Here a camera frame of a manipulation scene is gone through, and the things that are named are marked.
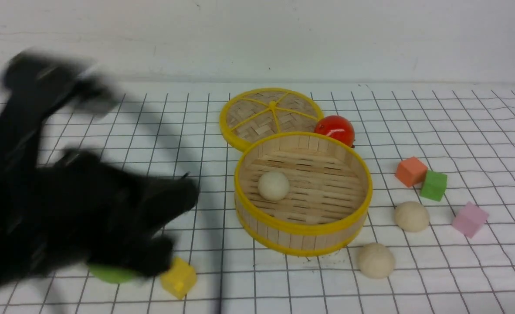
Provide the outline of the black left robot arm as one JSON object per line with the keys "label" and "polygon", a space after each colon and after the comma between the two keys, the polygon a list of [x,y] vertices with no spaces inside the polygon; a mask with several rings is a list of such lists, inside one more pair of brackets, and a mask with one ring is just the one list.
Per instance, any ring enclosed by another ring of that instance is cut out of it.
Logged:
{"label": "black left robot arm", "polygon": [[120,170],[68,147],[37,164],[47,119],[69,102],[108,113],[120,102],[86,66],[40,52],[15,55],[1,76],[0,287],[76,263],[150,278],[172,268],[174,238],[157,231],[197,204],[188,174],[172,179]]}

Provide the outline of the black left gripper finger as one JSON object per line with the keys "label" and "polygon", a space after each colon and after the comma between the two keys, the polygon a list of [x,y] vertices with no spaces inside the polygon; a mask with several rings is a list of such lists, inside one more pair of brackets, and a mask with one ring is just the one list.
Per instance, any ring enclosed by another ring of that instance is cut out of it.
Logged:
{"label": "black left gripper finger", "polygon": [[200,187],[193,177],[148,177],[140,203],[140,221],[146,231],[157,231],[193,209]]}
{"label": "black left gripper finger", "polygon": [[168,235],[138,237],[111,246],[110,262],[143,277],[157,276],[172,266],[175,238]]}

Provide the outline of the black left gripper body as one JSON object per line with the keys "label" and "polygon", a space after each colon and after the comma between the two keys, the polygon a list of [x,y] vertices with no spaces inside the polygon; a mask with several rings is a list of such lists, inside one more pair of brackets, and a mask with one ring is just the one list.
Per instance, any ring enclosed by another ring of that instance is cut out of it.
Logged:
{"label": "black left gripper body", "polygon": [[0,287],[75,263],[119,268],[111,246],[148,237],[139,226],[146,185],[87,152],[34,169],[20,184],[0,174]]}

